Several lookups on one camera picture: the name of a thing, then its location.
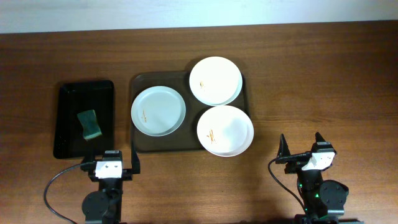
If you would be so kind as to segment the green yellow sponge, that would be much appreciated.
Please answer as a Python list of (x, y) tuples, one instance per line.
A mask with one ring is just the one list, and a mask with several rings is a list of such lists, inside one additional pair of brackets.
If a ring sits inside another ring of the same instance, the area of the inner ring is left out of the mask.
[(86, 141), (92, 140), (102, 135), (98, 124), (95, 110), (87, 110), (77, 114), (78, 120), (83, 128), (83, 138)]

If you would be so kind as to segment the white plate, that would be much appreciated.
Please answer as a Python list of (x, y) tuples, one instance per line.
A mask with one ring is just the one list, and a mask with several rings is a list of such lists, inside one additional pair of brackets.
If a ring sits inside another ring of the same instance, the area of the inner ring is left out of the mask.
[(131, 106), (131, 120), (140, 132), (161, 137), (180, 127), (186, 110), (179, 92), (167, 86), (153, 86), (135, 97)]
[(254, 126), (249, 116), (234, 106), (216, 106), (202, 114), (197, 124), (200, 144), (220, 157), (233, 157), (249, 148)]
[(239, 68), (224, 57), (207, 57), (190, 72), (189, 86), (196, 99), (210, 106), (227, 105), (239, 95), (243, 76)]

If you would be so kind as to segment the white plate top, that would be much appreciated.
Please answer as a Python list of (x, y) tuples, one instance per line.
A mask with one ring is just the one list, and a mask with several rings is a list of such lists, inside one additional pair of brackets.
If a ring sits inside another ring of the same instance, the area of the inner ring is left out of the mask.
[(196, 99), (210, 106), (227, 105), (239, 95), (243, 76), (239, 68), (224, 57), (207, 57), (190, 72), (189, 86)]

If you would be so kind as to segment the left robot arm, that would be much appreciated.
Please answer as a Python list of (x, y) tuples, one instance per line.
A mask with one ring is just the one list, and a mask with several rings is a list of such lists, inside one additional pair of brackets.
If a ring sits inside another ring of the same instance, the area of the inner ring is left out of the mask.
[(98, 183), (98, 190), (89, 193), (82, 202), (85, 223), (120, 223), (123, 183), (141, 173), (136, 150), (131, 150), (130, 168), (123, 167), (122, 152), (111, 148), (86, 154), (81, 169), (92, 182)]

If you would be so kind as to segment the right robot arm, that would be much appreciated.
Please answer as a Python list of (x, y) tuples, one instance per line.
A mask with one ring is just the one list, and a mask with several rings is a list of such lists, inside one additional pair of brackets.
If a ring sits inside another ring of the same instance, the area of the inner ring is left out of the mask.
[(322, 177), (335, 156), (336, 150), (320, 133), (315, 133), (311, 150), (300, 154), (291, 154), (284, 135), (280, 135), (279, 150), (271, 162), (284, 164), (286, 174), (297, 175), (298, 195), (294, 197), (304, 213), (296, 215), (293, 223), (338, 223), (344, 215), (349, 188)]

